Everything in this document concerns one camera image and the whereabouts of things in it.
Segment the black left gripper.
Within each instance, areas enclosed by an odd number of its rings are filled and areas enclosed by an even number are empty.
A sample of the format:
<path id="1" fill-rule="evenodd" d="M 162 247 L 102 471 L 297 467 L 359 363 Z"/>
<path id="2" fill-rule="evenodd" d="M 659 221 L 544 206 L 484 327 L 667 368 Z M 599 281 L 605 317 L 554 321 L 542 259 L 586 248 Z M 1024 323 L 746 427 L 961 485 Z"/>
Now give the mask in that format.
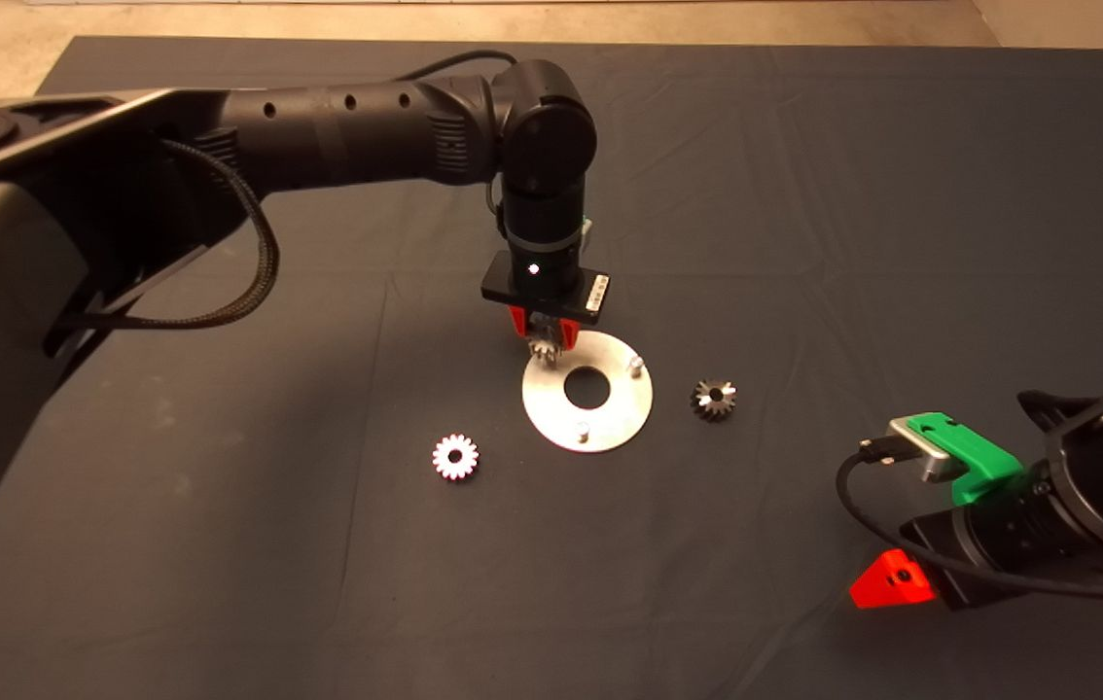
<path id="1" fill-rule="evenodd" d="M 516 335 L 528 338 L 532 313 L 561 319 L 563 346 L 575 346 L 580 324 L 599 324 L 610 276 L 580 262 L 586 235 L 574 231 L 556 243 L 529 243 L 508 234 L 480 283 L 481 297 L 506 304 Z"/>

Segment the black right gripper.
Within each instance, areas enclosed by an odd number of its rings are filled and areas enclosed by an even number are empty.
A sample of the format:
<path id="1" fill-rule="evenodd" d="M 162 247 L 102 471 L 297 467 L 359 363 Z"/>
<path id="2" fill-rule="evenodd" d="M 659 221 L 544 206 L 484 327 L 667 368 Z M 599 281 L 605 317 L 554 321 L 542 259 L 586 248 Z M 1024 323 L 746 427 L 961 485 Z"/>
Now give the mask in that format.
<path id="1" fill-rule="evenodd" d="M 1075 579 L 1075 526 L 1054 498 L 1050 470 L 1035 465 L 973 504 L 919 515 L 900 536 L 938 554 L 1006 575 Z M 877 554 L 849 586 L 857 609 L 919 606 L 938 589 L 903 549 Z"/>

